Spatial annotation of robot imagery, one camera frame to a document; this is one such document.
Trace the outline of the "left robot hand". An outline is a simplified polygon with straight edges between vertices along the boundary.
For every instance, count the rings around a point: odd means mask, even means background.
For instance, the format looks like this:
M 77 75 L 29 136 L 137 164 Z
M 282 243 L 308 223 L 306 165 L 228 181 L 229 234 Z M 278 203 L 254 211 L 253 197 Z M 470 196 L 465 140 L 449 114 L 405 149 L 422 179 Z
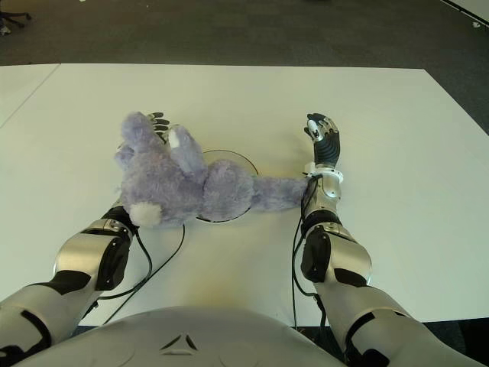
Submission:
M 164 142 L 168 141 L 168 134 L 171 129 L 170 122 L 164 118 L 162 112 L 152 112 L 147 115 L 153 126 L 154 133 Z

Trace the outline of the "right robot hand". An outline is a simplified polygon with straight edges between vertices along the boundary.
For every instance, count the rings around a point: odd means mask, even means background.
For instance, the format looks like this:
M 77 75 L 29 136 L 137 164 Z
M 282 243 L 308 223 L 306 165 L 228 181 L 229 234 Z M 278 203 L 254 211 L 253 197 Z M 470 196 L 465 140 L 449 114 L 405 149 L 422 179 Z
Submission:
M 315 164 L 335 168 L 341 151 L 340 134 L 335 123 L 328 116 L 310 113 L 304 132 L 312 139 Z

